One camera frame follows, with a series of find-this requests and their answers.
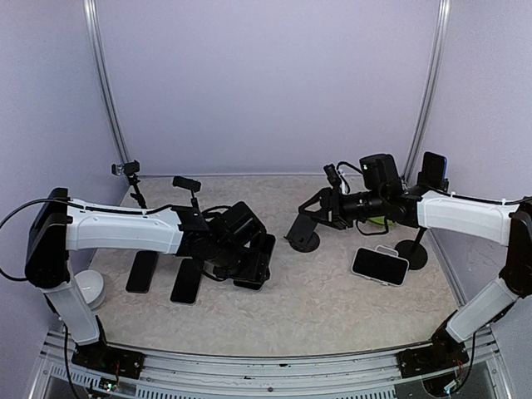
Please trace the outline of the phone with white edge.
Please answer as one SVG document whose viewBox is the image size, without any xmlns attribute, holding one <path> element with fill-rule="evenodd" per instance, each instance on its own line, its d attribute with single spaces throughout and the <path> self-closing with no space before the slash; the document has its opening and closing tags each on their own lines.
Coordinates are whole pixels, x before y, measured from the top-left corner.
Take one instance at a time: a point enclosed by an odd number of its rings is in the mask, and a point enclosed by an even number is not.
<svg viewBox="0 0 532 399">
<path fill-rule="evenodd" d="M 183 259 L 171 291 L 172 303 L 194 305 L 203 276 L 204 262 L 196 259 Z"/>
<path fill-rule="evenodd" d="M 255 238 L 250 241 L 252 252 L 243 255 L 241 268 L 232 277 L 234 286 L 254 291 L 263 287 L 270 278 L 269 264 L 275 243 L 273 234 L 266 234 L 264 240 Z"/>
</svg>

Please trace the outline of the low black stand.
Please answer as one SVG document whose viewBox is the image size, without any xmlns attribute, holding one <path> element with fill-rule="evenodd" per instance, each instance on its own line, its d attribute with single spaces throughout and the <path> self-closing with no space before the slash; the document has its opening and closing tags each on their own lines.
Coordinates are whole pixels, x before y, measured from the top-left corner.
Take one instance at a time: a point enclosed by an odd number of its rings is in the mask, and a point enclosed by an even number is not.
<svg viewBox="0 0 532 399">
<path fill-rule="evenodd" d="M 315 232 L 318 223 L 307 215 L 299 214 L 285 236 L 292 249 L 310 253 L 318 248 L 320 238 Z"/>
</svg>

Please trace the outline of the black round-base stand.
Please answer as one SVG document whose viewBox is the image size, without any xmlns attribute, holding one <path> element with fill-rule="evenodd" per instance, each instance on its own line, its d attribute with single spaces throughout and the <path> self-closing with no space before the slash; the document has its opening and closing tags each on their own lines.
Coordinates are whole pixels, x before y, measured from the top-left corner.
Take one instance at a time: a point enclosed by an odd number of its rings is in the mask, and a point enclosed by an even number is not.
<svg viewBox="0 0 532 399">
<path fill-rule="evenodd" d="M 192 207 L 200 211 L 200 206 L 198 199 L 196 198 L 196 193 L 201 190 L 201 183 L 198 180 L 193 180 L 183 176 L 174 176 L 172 180 L 172 185 L 190 192 L 190 203 Z"/>
</svg>

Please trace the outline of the black phone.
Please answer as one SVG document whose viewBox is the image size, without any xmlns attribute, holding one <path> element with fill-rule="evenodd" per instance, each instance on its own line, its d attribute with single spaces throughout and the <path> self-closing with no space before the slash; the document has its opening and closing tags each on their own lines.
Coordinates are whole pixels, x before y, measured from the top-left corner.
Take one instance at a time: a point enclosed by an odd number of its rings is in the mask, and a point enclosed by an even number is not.
<svg viewBox="0 0 532 399">
<path fill-rule="evenodd" d="M 126 283 L 128 293 L 148 293 L 159 254 L 153 251 L 136 253 Z"/>
</svg>

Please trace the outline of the tall black phone stand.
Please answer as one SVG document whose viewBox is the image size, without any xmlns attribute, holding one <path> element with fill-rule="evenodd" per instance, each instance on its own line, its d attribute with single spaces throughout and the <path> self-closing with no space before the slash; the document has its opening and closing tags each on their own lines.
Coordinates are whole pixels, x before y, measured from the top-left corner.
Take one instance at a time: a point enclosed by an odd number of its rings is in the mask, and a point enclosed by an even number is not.
<svg viewBox="0 0 532 399">
<path fill-rule="evenodd" d="M 140 179 L 137 175 L 139 172 L 140 162 L 138 160 L 111 165 L 111 173 L 113 175 L 124 175 L 126 177 L 129 186 L 133 189 L 133 191 L 130 193 L 130 197 L 134 199 L 142 209 L 146 209 L 147 203 L 145 201 L 145 196 L 141 193 L 139 187 Z"/>
</svg>

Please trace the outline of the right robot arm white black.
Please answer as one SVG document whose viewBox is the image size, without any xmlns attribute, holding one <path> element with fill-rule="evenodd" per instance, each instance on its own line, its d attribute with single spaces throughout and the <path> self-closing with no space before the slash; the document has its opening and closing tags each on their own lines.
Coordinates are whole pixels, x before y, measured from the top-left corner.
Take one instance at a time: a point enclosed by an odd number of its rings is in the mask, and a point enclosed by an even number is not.
<svg viewBox="0 0 532 399">
<path fill-rule="evenodd" d="M 369 155 L 357 167 L 366 189 L 355 194 L 344 190 L 338 168 L 326 165 L 329 186 L 299 206 L 286 236 L 293 249 L 311 252 L 319 245 L 315 229 L 320 224 L 345 230 L 382 217 L 385 222 L 417 229 L 415 239 L 399 242 L 395 250 L 399 260 L 422 268 L 426 251 L 421 237 L 430 230 L 458 284 L 465 282 L 465 267 L 478 259 L 473 252 L 479 242 L 498 247 L 492 253 L 496 262 L 485 286 L 435 330 L 428 346 L 397 354 L 404 378 L 472 361 L 466 340 L 531 294 L 531 199 L 458 195 L 448 190 L 446 164 L 445 156 L 426 152 L 416 183 L 407 186 L 392 155 Z"/>
</svg>

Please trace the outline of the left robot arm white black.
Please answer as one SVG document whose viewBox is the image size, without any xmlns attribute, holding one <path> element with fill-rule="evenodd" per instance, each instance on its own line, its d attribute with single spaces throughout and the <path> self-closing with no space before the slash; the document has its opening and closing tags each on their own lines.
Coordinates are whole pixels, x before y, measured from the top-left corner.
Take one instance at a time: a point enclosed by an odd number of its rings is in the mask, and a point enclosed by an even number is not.
<svg viewBox="0 0 532 399">
<path fill-rule="evenodd" d="M 41 199 L 27 245 L 25 276 L 39 288 L 75 343 L 74 364 L 137 378 L 141 352 L 108 344 L 101 320 L 90 310 L 69 265 L 72 251 L 138 250 L 182 259 L 170 300 L 193 304 L 203 277 L 260 290 L 270 277 L 276 242 L 242 201 L 200 211 L 168 204 L 133 209 L 72 199 L 64 188 Z"/>
</svg>

